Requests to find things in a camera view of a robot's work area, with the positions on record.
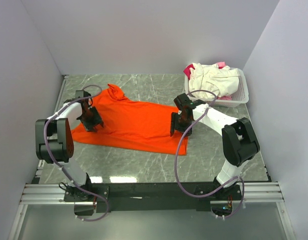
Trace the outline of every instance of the white cloth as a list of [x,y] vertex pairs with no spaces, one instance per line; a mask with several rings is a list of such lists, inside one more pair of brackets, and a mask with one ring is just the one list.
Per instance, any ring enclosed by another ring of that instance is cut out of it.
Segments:
[[[188,90],[208,90],[218,97],[229,96],[238,90],[239,71],[237,68],[225,66],[222,69],[214,65],[201,65],[193,63],[195,69],[190,69],[190,80]],[[198,91],[192,94],[200,99],[214,99],[210,93]]]

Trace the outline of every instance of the cable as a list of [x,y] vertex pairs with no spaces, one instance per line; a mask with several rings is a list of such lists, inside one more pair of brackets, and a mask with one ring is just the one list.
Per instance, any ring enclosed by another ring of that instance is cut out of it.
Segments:
[[100,93],[102,92],[102,88],[98,85],[95,85],[95,84],[91,84],[91,85],[88,85],[86,87],[84,87],[82,90],[86,89],[86,88],[89,88],[89,87],[97,87],[100,89],[100,91],[94,95],[94,96],[87,96],[87,97],[82,97],[82,98],[78,98],[78,99],[75,99],[69,103],[66,103],[59,111],[55,112],[54,115],[52,115],[48,120],[47,122],[45,123],[45,126],[44,126],[44,140],[45,140],[45,145],[46,145],[46,149],[47,149],[47,152],[51,158],[51,160],[63,171],[63,173],[65,174],[65,176],[69,179],[70,182],[72,182],[74,184],[74,186],[76,188],[78,188],[80,191],[82,192],[85,192],[87,194],[90,194],[90,195],[93,195],[97,198],[100,198],[101,200],[103,200],[105,203],[106,203],[106,211],[104,214],[102,214],[100,217],[98,218],[95,218],[95,219],[84,219],[83,217],[81,216],[77,216],[77,218],[79,218],[80,220],[82,221],[86,221],[86,222],[94,222],[94,221],[98,221],[100,219],[102,219],[108,212],[109,212],[109,203],[108,201],[103,197],[103,196],[100,196],[96,193],[93,193],[91,191],[88,191],[88,190],[85,190],[83,188],[81,188],[76,182],[75,180],[70,176],[70,174],[67,172],[67,170],[63,167],[63,165],[61,165],[54,157],[51,149],[50,149],[50,146],[49,146],[49,143],[48,143],[48,138],[47,138],[47,128],[48,128],[48,125],[50,124],[51,121],[53,121],[54,119],[56,119],[61,113],[63,113],[70,105],[74,104],[74,103],[77,103],[81,100],[85,100],[85,99],[90,99],[90,98],[94,98],[98,95],[100,95]]
[[231,178],[230,180],[226,181],[225,183],[223,183],[221,186],[219,186],[218,188],[216,188],[215,190],[211,191],[210,193],[207,193],[207,194],[204,194],[204,195],[194,195],[194,194],[191,194],[190,192],[188,192],[181,184],[180,180],[179,180],[179,177],[178,177],[178,173],[177,173],[177,159],[178,159],[178,154],[179,154],[179,150],[180,150],[180,147],[181,147],[181,144],[186,136],[186,134],[189,132],[189,130],[191,130],[191,128],[193,128],[193,126],[195,126],[203,117],[205,117],[208,113],[208,110],[210,108],[210,106],[212,106],[216,99],[217,99],[217,96],[215,93],[211,92],[211,91],[207,91],[207,90],[194,90],[194,91],[191,91],[189,92],[187,95],[190,95],[192,93],[195,93],[195,92],[207,92],[209,94],[212,94],[214,96],[214,99],[211,101],[211,103],[209,104],[209,106],[206,108],[205,112],[203,113],[202,116],[200,116],[197,120],[195,120],[186,130],[185,132],[183,133],[182,137],[180,138],[179,140],[179,143],[178,143],[178,146],[177,146],[177,150],[176,150],[176,154],[175,154],[175,161],[174,161],[174,172],[175,172],[175,178],[176,178],[176,181],[177,181],[177,184],[179,186],[179,188],[188,196],[190,197],[193,197],[193,198],[205,198],[205,197],[208,197],[208,196],[211,196],[213,195],[214,193],[218,192],[219,190],[221,190],[225,185],[227,185],[228,183],[232,182],[233,180],[235,179],[240,179],[241,182],[242,182],[242,198],[240,200],[240,203],[238,205],[238,207],[235,209],[235,211],[233,211],[230,215],[226,216],[225,218],[228,218],[230,216],[232,216],[233,214],[235,214],[241,207],[242,203],[243,203],[243,200],[244,200],[244,191],[245,191],[245,188],[244,188],[244,181],[243,179],[240,177],[240,176],[235,176],[233,178]]

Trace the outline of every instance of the back wall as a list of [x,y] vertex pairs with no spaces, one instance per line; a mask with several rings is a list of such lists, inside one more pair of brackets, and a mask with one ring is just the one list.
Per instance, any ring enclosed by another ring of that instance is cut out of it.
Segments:
[[62,74],[243,68],[278,0],[22,0]]

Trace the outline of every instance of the pink cloth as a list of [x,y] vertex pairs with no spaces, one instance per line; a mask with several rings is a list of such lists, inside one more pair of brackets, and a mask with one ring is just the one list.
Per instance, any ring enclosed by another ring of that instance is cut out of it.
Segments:
[[[224,61],[220,61],[217,63],[218,68],[222,69],[223,67],[226,66],[226,63]],[[188,77],[188,80],[190,80],[190,69],[195,69],[193,64],[188,65],[185,69],[184,69],[184,73],[185,75]],[[217,97],[218,100],[228,100],[231,101],[232,100],[232,96],[221,96],[221,97]]]

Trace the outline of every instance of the marble table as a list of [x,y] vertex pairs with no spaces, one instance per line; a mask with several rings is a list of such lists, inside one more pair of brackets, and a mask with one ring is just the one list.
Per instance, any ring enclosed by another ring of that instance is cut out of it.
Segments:
[[[89,84],[107,88],[118,85],[133,101],[147,101],[174,106],[173,99],[184,92],[184,75],[178,74],[99,74],[65,76],[57,109],[76,90]],[[91,94],[97,88],[87,89]],[[216,107],[229,116],[249,118],[245,104],[235,108]],[[94,183],[158,183],[174,182],[174,155],[136,151],[108,146],[75,142],[73,156]],[[213,181],[225,161],[219,134],[202,123],[193,129],[186,156],[180,156],[178,174],[183,182]],[[268,181],[261,154],[258,153],[245,166],[241,176],[245,181]],[[45,164],[40,184],[58,184],[63,174],[51,164]]]

